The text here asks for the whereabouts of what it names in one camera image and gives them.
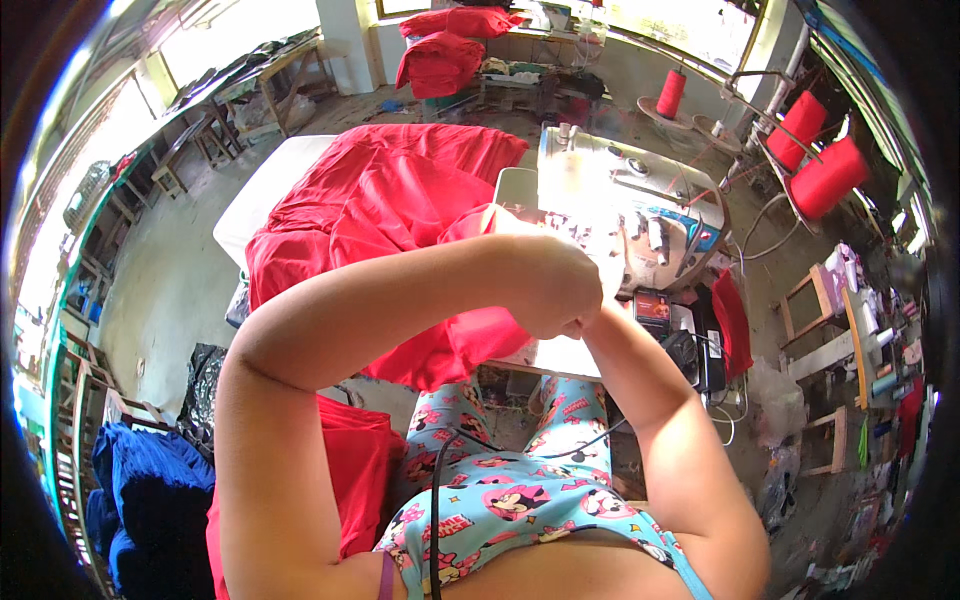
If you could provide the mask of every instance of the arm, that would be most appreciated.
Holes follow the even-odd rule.
[[[636,432],[651,515],[674,532],[715,597],[759,596],[769,573],[766,535],[699,395],[615,304],[604,304],[584,340]]]
[[[482,236],[313,277],[251,314],[230,347],[216,406],[221,548],[233,600],[376,596],[377,555],[337,564],[340,521],[314,390],[471,309],[506,306],[521,326],[547,336],[592,316],[600,284],[577,252],[546,237]],[[573,299],[566,290],[537,310],[524,301],[559,296],[571,283],[583,290]]]

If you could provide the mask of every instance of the window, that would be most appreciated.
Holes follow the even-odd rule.
[[[430,0],[376,0],[376,15],[381,19],[429,10]]]
[[[579,0],[551,3],[569,6],[572,16],[669,44],[726,73],[739,64],[755,21],[726,0],[606,0],[602,10]],[[513,8],[533,4],[534,0],[515,0]]]
[[[221,0],[196,23],[174,31],[160,44],[160,51],[174,82],[183,86],[206,69],[223,68],[265,41],[318,25],[320,14],[313,0]]]

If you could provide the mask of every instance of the concrete floor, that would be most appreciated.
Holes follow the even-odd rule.
[[[316,116],[299,134],[339,133],[367,122],[416,121],[416,114],[380,114],[365,120],[388,98],[416,108],[409,88],[395,91],[382,87],[372,94],[330,98],[319,102]],[[715,181],[726,174],[731,159],[708,149],[700,134],[668,132],[644,116],[629,122],[622,119],[622,115],[609,111],[594,124],[596,133],[688,164],[695,159],[693,166]],[[527,139],[534,148],[540,135],[538,124],[515,114],[467,114],[460,122],[496,127]],[[238,267],[213,240],[211,231],[244,182],[280,142],[279,134],[263,139],[215,171],[195,149],[186,151],[178,173],[189,194],[174,200],[161,197],[132,228],[121,251],[101,325],[90,334],[94,344],[107,352],[114,376],[128,396],[149,400],[174,417],[182,403],[194,345],[204,342],[229,346],[235,330],[224,322],[224,311],[236,286]],[[733,236],[742,241],[766,199],[743,180],[733,184],[727,198]],[[773,211],[771,219],[759,225],[749,252],[779,241],[792,223],[787,208]],[[814,238],[800,231],[777,252],[745,265],[745,301],[754,356],[765,358],[773,366],[778,364],[778,341],[785,332],[780,315],[771,310],[770,304],[803,278],[811,264],[826,258],[833,244],[826,236]],[[812,315],[803,314],[802,302],[798,305],[793,309],[791,304],[794,321],[803,323]],[[795,344],[790,352],[802,355],[821,343],[814,338],[822,335],[807,336],[811,339]],[[146,369],[138,378],[135,370],[141,357]],[[347,385],[363,398],[364,406],[390,413],[393,427],[406,430],[416,398],[413,391],[364,379],[350,380]],[[738,476],[754,497],[760,492],[769,460],[768,451],[756,444],[755,417],[756,411],[737,425],[728,448]],[[519,439],[522,436],[517,430],[529,427],[532,421],[522,414],[506,415],[497,420],[496,429],[501,436]],[[717,429],[726,439],[729,427],[718,424]],[[855,481],[846,475],[801,481],[798,513],[786,532],[773,540],[775,573],[768,589],[773,597],[779,597],[787,584],[803,575],[811,556],[818,552],[811,542],[828,537],[843,525],[845,499],[850,497],[852,487]]]

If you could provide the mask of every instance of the folded red cloth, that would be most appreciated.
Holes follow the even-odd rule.
[[[400,23],[404,37],[429,36],[448,31],[462,37],[500,37],[523,22],[520,14],[500,7],[455,7],[442,11],[418,12]]]
[[[353,408],[317,396],[324,446],[340,516],[340,559],[373,550],[383,534],[381,512],[390,475],[406,452],[406,442],[390,428],[390,415]],[[217,600],[229,600],[220,555],[220,499],[206,513],[206,551]]]
[[[450,32],[437,32],[403,53],[396,71],[396,89],[407,82],[414,98],[441,98],[463,89],[480,67],[483,44]]]
[[[720,274],[713,283],[712,292],[713,314],[723,333],[724,364],[730,381],[754,364],[754,357],[750,355],[750,324],[730,269]]]
[[[497,130],[439,124],[338,136],[247,246],[251,310],[330,269],[509,225],[514,217],[490,206],[492,183],[527,148]],[[433,391],[528,340],[507,310],[470,311],[404,342],[364,373]]]

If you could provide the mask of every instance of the sewing machine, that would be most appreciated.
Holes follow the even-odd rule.
[[[577,126],[543,129],[537,168],[549,226],[599,259],[626,254],[623,292],[689,284],[730,228],[706,173]]]

